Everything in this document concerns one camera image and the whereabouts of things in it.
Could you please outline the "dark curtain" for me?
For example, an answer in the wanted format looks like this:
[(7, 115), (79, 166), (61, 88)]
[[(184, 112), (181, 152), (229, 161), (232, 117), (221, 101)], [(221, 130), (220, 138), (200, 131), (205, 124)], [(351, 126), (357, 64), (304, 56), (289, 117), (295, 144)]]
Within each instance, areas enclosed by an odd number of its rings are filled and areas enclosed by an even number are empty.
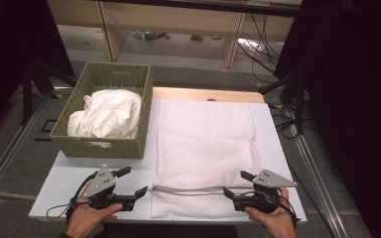
[(302, 75), (323, 141), (372, 238), (381, 238), (381, 0), (302, 0), (276, 71), (291, 72), (314, 34), (326, 42)]
[(52, 91), (51, 76), (75, 85), (48, 0), (0, 0), (0, 114), (23, 83)]

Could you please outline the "white garment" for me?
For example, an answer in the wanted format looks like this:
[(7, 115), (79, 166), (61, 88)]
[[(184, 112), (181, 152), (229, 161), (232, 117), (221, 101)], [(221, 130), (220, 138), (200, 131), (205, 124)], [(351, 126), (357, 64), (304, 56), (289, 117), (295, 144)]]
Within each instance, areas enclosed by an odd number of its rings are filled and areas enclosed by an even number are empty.
[(71, 113), (71, 137), (133, 139), (138, 130), (142, 97), (127, 89), (103, 89), (83, 97), (83, 108)]

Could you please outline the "person's dark clothing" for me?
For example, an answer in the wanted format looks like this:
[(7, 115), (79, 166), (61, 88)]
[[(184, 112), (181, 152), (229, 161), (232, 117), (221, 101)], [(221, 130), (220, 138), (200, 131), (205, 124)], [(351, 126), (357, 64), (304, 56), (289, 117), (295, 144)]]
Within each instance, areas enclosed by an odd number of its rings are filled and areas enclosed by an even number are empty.
[(106, 223), (93, 238), (238, 238), (232, 225)]

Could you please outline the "person's left hand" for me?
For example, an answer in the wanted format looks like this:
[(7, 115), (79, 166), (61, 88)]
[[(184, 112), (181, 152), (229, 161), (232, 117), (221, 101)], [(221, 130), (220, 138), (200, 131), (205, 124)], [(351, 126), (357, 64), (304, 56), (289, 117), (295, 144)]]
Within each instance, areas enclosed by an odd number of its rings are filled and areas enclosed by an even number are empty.
[(101, 222), (113, 221), (116, 213), (123, 209), (120, 203), (103, 209), (94, 209), (88, 204), (79, 205), (72, 213), (63, 233), (68, 238), (86, 238)]

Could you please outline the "white mesh laundry bag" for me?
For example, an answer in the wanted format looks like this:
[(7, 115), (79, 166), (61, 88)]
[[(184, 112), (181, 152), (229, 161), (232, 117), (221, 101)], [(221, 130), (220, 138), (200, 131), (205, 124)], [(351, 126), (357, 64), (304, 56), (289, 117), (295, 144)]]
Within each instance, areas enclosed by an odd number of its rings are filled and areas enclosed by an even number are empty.
[(245, 188), (241, 171), (261, 169), (247, 103), (163, 99), (152, 216), (236, 217), (223, 189)]

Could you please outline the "blue and black floor clutter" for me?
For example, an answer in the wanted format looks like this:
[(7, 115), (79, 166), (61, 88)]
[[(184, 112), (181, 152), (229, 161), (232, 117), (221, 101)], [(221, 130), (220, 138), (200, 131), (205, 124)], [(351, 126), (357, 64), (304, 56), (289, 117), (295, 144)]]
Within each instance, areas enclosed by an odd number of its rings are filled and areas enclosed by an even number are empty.
[(158, 33), (148, 31), (129, 31), (129, 36), (134, 37), (137, 40), (153, 41), (158, 39), (168, 40), (171, 36), (169, 33)]

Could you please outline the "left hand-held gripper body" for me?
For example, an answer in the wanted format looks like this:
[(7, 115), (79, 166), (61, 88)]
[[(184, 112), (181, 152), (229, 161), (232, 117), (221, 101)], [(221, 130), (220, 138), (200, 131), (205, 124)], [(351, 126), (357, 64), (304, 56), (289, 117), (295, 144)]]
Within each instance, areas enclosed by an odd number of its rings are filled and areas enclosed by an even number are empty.
[(123, 205), (122, 211), (132, 211), (136, 198), (133, 195), (117, 195), (114, 193), (116, 179), (112, 171), (103, 165), (81, 184), (74, 197), (69, 200), (68, 209), (74, 211), (81, 204), (88, 204), (94, 209), (103, 209), (112, 204)]

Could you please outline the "person's right hand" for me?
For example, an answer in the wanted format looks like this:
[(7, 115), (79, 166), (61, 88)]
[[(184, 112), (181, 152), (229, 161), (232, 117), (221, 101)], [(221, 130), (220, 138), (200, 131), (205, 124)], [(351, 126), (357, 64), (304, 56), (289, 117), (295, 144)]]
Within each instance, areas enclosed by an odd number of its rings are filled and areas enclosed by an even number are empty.
[(298, 238), (290, 213), (289, 191), (284, 187), (280, 187), (279, 191), (280, 206), (274, 212), (267, 214), (253, 207), (246, 207), (244, 211), (251, 221), (261, 223), (273, 238)]

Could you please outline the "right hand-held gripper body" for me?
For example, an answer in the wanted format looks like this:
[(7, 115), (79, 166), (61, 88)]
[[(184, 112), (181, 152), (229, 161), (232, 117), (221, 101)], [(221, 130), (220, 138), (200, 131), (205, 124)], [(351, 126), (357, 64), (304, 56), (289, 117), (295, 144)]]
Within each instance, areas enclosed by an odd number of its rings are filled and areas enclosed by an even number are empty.
[(235, 194), (232, 199), (236, 211), (243, 211), (245, 207), (253, 207), (263, 213), (270, 214), (280, 206), (280, 187), (297, 187), (298, 184), (269, 170), (262, 170), (254, 175), (253, 189), (241, 194)]

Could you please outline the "black tripod stand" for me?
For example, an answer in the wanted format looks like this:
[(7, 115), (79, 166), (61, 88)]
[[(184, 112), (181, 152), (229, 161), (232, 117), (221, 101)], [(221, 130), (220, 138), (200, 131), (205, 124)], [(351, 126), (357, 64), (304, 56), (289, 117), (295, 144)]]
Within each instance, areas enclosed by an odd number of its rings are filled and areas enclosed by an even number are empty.
[(296, 101), (296, 116), (291, 121), (296, 126), (296, 135), (303, 135), (303, 101), (304, 101), (304, 86), (302, 80), (302, 73), (293, 69), (289, 74), (278, 79), (272, 84), (262, 87), (258, 92), (265, 95), (278, 87), (283, 86), (284, 89), (280, 96), (280, 101), (284, 105), (289, 105), (293, 101)]
[(30, 59), (23, 68), (23, 119), (21, 124), (26, 124), (33, 115), (33, 89), (35, 85), (40, 94), (49, 94), (54, 91), (50, 77), (56, 77), (69, 86), (75, 87), (74, 75), (63, 73), (50, 65), (38, 60)]

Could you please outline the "green woven basket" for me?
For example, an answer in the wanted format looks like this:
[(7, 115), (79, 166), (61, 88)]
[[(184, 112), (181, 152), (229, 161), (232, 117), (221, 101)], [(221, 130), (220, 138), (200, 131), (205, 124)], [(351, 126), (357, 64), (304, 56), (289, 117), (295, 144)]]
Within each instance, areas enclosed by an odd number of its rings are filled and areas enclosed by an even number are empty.
[[(84, 106), (83, 97), (102, 89), (126, 89), (142, 97), (133, 139), (70, 137), (69, 116)], [(70, 158), (142, 159), (153, 98), (153, 76), (147, 64), (87, 62), (50, 136)]]

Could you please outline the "metal floor rail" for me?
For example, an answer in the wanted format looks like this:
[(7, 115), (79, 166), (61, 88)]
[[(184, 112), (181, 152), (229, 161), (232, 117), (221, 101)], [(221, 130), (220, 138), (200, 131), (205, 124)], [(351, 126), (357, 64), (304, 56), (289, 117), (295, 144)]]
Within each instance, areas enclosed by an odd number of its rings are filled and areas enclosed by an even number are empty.
[(343, 218), (344, 209), (348, 207), (346, 194), (320, 137), (306, 132), (299, 135), (296, 142), (334, 237), (350, 238)]
[(47, 94), (38, 96), (27, 120), (23, 119), (21, 102), (16, 102), (0, 115), (0, 180), (27, 139), (48, 99)]

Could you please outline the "light wooden desk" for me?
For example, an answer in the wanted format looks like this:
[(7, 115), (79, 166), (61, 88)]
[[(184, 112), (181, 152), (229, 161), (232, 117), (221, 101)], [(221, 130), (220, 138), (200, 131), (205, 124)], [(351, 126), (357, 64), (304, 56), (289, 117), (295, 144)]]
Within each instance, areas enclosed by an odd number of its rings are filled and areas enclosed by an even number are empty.
[(272, 14), (233, 13), (93, 0), (47, 0), (57, 24), (97, 28), (103, 31), (108, 58), (116, 60), (126, 33), (131, 30), (214, 36), (222, 39), (224, 60), (233, 65), (237, 40), (255, 39), (266, 28), (267, 40), (284, 42), (292, 17)]

